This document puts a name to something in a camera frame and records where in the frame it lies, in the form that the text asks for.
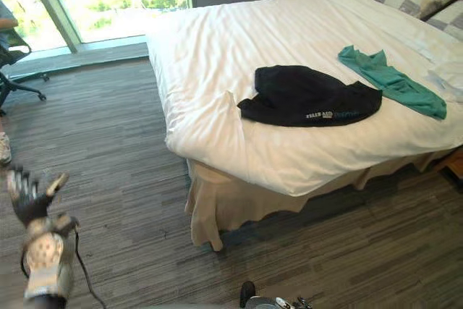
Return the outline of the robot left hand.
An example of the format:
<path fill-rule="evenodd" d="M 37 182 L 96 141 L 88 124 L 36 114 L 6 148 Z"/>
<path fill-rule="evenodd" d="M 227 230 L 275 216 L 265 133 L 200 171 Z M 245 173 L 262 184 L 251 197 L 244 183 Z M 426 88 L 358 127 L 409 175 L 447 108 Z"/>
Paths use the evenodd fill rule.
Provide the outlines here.
<path fill-rule="evenodd" d="M 59 174 L 42 190 L 39 190 L 39 180 L 31 179 L 30 172 L 21 166 L 8 168 L 6 179 L 14 213 L 22 225 L 28 228 L 36 219 L 48 216 L 48 207 L 58 191 L 67 183 L 69 174 Z"/>

